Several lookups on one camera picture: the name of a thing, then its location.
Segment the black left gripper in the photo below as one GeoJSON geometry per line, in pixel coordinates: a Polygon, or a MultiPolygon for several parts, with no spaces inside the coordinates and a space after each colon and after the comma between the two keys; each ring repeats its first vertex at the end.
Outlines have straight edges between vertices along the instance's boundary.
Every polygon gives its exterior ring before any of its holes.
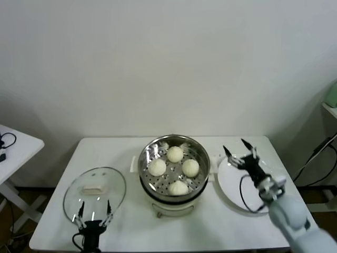
{"type": "Polygon", "coordinates": [[[106,227],[113,219],[110,201],[107,200],[106,207],[102,209],[101,220],[84,222],[85,202],[73,210],[72,222],[79,228],[78,232],[83,236],[83,250],[99,250],[100,235],[106,231],[106,227]]]}

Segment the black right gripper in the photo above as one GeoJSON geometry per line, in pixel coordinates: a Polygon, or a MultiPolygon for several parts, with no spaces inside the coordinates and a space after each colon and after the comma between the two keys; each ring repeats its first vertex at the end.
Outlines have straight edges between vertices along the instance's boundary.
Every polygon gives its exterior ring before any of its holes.
{"type": "Polygon", "coordinates": [[[231,154],[228,148],[223,146],[228,163],[237,169],[247,171],[254,185],[259,185],[263,180],[267,178],[267,174],[259,165],[260,158],[257,154],[257,148],[252,146],[244,139],[241,139],[241,141],[243,142],[244,146],[249,150],[250,154],[241,158],[237,158],[231,154]]]}

